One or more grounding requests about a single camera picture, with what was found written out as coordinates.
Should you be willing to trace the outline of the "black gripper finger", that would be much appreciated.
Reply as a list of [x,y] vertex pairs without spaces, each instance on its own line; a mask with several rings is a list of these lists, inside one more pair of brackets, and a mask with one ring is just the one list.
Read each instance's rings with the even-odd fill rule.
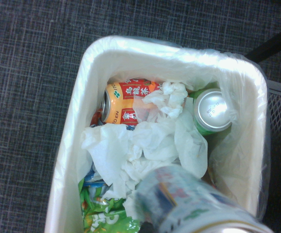
[[140,226],[140,233],[155,233],[155,228],[150,222],[143,222]]

